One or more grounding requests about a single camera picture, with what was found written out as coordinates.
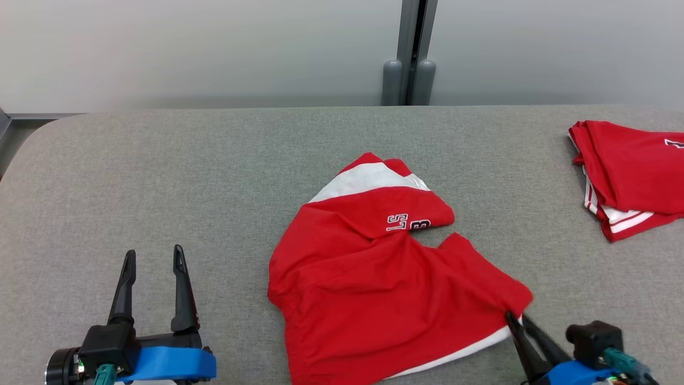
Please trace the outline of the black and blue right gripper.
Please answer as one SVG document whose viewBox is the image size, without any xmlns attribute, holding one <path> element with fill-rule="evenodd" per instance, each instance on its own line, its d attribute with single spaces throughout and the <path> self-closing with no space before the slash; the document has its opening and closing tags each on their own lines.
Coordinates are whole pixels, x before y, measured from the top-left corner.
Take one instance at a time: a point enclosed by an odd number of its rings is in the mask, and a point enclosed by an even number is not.
<svg viewBox="0 0 684 385">
<path fill-rule="evenodd" d="M 527 376 L 527 384 L 611 384 L 619 377 L 615 368 L 592 369 L 572 360 L 554 339 L 527 315 L 522 323 L 513 312 L 506 312 L 506 320 L 518 358 Z M 545 359 L 533 346 L 529 337 L 544 353 Z"/>
</svg>

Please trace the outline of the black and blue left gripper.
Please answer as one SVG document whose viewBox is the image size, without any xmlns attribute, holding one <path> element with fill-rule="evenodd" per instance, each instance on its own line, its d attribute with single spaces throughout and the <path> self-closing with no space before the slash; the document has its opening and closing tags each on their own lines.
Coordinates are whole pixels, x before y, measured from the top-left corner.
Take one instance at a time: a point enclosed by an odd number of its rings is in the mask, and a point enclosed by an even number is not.
<svg viewBox="0 0 684 385">
<path fill-rule="evenodd" d="M 173 273 L 176 277 L 175 313 L 171 331 L 198 331 L 200 321 L 191 287 L 185 251 L 174 246 Z M 136 280 L 136 253 L 129 250 L 123 261 L 120 277 L 112 300 L 108 324 L 129 322 L 132 315 L 132 289 Z M 130 373 L 120 365 L 121 360 L 100 365 L 87 365 L 82 348 L 58 349 L 45 368 L 46 384 L 194 384 L 210 382 L 217 377 L 217 361 L 210 348 L 203 346 L 199 334 L 159 334 L 140 339 L 137 363 Z"/>
</svg>

